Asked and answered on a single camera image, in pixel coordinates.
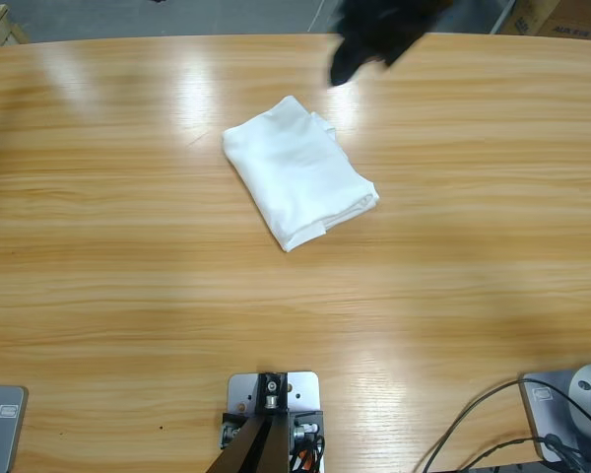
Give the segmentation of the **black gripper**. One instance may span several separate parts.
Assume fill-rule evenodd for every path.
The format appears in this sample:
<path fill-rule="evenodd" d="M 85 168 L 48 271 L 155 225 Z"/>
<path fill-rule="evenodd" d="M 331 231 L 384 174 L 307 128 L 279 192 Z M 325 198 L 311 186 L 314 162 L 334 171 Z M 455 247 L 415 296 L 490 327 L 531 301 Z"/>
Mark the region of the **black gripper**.
<path fill-rule="evenodd" d="M 391 66 L 452 6 L 440 0 L 343 1 L 336 24 L 342 41 L 331 60 L 329 85 L 348 83 L 372 60 Z"/>

